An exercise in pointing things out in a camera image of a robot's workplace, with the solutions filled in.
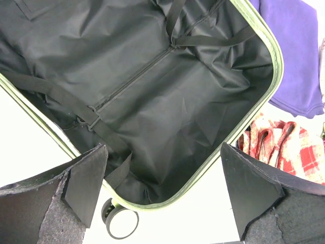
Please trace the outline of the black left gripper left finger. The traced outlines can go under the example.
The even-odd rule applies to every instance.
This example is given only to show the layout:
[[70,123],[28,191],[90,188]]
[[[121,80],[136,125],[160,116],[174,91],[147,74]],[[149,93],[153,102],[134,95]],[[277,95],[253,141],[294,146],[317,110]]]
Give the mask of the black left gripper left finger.
[[1,243],[82,243],[99,197],[104,145],[1,187]]

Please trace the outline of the cream printed garment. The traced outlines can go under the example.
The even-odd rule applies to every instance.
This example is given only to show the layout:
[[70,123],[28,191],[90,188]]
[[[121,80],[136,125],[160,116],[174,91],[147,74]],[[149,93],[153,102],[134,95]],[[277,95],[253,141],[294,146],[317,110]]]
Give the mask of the cream printed garment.
[[324,92],[325,92],[325,88],[324,88],[324,72],[325,72],[325,60],[324,60],[324,39],[322,40],[322,43],[320,45],[320,50],[319,50],[319,87],[320,87],[320,92],[321,92],[321,98],[322,98],[322,102],[324,104]]

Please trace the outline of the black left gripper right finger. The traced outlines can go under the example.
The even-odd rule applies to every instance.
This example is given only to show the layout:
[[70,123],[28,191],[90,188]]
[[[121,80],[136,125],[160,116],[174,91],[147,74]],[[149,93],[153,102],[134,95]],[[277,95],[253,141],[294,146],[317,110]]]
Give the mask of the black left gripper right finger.
[[235,222],[243,243],[324,243],[324,186],[221,147]]

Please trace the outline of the purple garment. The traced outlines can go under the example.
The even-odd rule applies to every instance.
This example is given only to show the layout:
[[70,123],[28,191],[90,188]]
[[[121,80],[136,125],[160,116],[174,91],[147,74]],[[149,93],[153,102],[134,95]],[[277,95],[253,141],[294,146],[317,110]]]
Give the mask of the purple garment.
[[293,116],[322,115],[316,10],[297,0],[251,3],[276,37],[284,59],[283,79],[270,104]]

